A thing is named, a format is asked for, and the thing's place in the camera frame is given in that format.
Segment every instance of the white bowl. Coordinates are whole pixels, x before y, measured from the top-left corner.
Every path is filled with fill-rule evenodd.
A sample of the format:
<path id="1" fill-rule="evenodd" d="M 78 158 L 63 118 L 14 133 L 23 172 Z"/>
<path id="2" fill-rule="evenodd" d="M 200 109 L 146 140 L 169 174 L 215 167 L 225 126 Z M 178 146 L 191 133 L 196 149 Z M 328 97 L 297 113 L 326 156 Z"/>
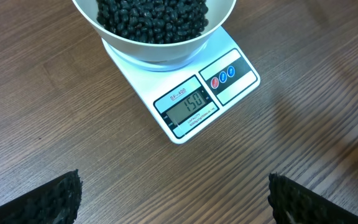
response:
<path id="1" fill-rule="evenodd" d="M 206 0 L 206 5 L 209 8 L 206 18 L 209 20 L 209 24 L 205 27 L 202 35 L 195 39 L 175 44 L 144 44 L 125 39 L 104 29 L 96 20 L 98 16 L 96 0 L 73 0 L 73 2 L 107 43 L 126 55 L 147 62 L 163 62 L 191 54 L 201 47 L 211 34 L 223 24 L 236 4 L 236 0 Z"/>

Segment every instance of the scale base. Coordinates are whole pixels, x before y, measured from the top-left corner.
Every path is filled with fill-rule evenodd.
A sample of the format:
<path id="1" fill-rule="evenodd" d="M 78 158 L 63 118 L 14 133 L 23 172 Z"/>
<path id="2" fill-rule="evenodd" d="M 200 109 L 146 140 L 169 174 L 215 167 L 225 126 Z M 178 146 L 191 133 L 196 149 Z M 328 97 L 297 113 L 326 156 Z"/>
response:
<path id="1" fill-rule="evenodd" d="M 103 44 L 155 120 L 176 144 L 197 135 L 260 85 L 259 74 L 222 27 L 209 38 L 208 44 L 189 57 L 163 64 L 141 62 L 114 50 L 104 40 Z M 188 91 L 181 94 L 184 88 Z M 199 90 L 204 91 L 209 104 L 179 123 L 172 121 L 167 112 Z M 200 115 L 207 106 L 214 113 Z"/>

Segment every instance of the black beans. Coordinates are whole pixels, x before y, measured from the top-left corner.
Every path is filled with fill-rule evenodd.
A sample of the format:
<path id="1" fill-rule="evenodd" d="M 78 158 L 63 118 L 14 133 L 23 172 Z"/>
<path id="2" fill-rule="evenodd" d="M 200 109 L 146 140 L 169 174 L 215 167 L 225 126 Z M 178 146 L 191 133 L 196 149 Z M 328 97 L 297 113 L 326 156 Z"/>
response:
<path id="1" fill-rule="evenodd" d="M 144 26 L 146 26 L 147 28 L 152 28 L 153 27 L 152 20 L 151 19 L 145 19 Z"/>
<path id="2" fill-rule="evenodd" d="M 132 8 L 131 11 L 129 11 L 129 14 L 130 14 L 132 17 L 139 17 L 139 12 L 137 11 L 136 8 Z"/>
<path id="3" fill-rule="evenodd" d="M 134 26 L 134 25 L 136 25 L 137 23 L 138 23 L 138 20 L 137 20 L 136 17 L 131 17 L 131 18 L 129 19 L 129 25 Z"/>
<path id="4" fill-rule="evenodd" d="M 202 14 L 206 14 L 208 12 L 208 7 L 206 7 L 206 4 L 201 5 L 200 11 Z"/>
<path id="5" fill-rule="evenodd" d="M 96 0 L 96 20 L 129 40 L 171 44 L 199 37 L 208 26 L 206 0 Z"/>
<path id="6" fill-rule="evenodd" d="M 121 32 L 125 29 L 125 24 L 124 23 L 120 23 L 117 25 L 117 31 Z"/>
<path id="7" fill-rule="evenodd" d="M 166 31 L 171 31 L 171 30 L 172 30 L 172 24 L 171 24 L 171 23 L 167 23 L 167 24 L 165 25 L 165 30 L 166 30 Z"/>
<path id="8" fill-rule="evenodd" d="M 100 23 L 100 25 L 106 24 L 106 19 L 103 16 L 98 16 L 96 20 Z"/>
<path id="9" fill-rule="evenodd" d="M 127 14 L 122 15 L 122 22 L 128 23 L 128 21 L 129 21 L 129 16 Z"/>
<path id="10" fill-rule="evenodd" d="M 179 35 L 179 36 L 186 36 L 186 35 L 187 35 L 187 31 L 185 31 L 185 30 L 180 30 L 180 31 L 178 31 L 178 35 Z"/>
<path id="11" fill-rule="evenodd" d="M 129 32 L 130 34 L 133 34 L 136 29 L 135 29 L 135 27 L 129 25 L 128 28 L 127 28 L 127 30 L 128 30 L 128 32 Z"/>

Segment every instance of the scale platform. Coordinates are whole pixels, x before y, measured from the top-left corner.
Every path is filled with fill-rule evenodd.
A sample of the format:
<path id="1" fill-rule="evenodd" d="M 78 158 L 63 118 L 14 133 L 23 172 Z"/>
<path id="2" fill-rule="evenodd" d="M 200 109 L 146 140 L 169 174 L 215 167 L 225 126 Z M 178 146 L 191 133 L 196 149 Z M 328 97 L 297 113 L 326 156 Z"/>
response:
<path id="1" fill-rule="evenodd" d="M 140 62 L 104 47 L 172 142 L 183 144 L 256 89 L 260 77 L 222 28 L 186 58 Z"/>

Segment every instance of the black textured object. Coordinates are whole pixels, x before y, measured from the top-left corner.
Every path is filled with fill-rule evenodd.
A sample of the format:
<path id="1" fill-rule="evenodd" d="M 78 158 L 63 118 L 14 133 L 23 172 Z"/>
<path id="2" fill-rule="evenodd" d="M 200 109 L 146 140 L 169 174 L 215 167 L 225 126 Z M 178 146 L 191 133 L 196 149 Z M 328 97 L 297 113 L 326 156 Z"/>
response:
<path id="1" fill-rule="evenodd" d="M 71 224 L 81 203 L 82 182 L 71 171 L 0 207 L 0 223 Z"/>
<path id="2" fill-rule="evenodd" d="M 206 0 L 96 0 L 96 2 L 99 9 L 96 20 L 99 24 L 113 34 L 138 42 L 170 44 L 191 40 L 199 37 L 204 27 L 208 25 L 208 20 L 205 18 L 208 12 Z M 148 35 L 140 36 L 137 30 Z"/>
<path id="3" fill-rule="evenodd" d="M 277 224 L 358 224 L 358 216 L 287 177 L 269 175 L 268 202 Z"/>

